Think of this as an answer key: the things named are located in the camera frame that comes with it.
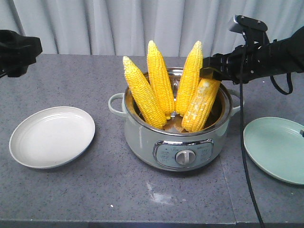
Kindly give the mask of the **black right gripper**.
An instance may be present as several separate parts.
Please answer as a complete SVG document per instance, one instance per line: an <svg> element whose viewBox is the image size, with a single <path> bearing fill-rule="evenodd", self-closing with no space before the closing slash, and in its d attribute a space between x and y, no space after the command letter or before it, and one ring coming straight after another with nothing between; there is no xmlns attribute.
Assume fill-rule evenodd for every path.
<svg viewBox="0 0 304 228"><path fill-rule="evenodd" d="M218 81L232 81L239 84L240 81L248 83L261 77L254 65L253 55L261 45L240 45L228 54L216 53L213 57L203 59L203 68L199 77Z"/></svg>

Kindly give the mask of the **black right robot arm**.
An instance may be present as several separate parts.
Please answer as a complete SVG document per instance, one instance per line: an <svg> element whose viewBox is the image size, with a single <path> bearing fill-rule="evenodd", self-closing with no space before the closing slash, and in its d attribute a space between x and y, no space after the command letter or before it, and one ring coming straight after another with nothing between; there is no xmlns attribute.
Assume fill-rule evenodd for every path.
<svg viewBox="0 0 304 228"><path fill-rule="evenodd" d="M241 45L228 54L203 59L200 78L244 84L251 80L304 71L304 28L269 44Z"/></svg>

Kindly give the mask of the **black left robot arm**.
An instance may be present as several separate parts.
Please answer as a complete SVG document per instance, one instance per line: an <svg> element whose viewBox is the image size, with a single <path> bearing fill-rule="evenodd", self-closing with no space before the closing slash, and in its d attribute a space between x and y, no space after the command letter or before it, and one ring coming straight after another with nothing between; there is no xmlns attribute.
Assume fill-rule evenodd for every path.
<svg viewBox="0 0 304 228"><path fill-rule="evenodd" d="M20 77L42 53L40 38L22 36L15 31L0 31L0 76Z"/></svg>

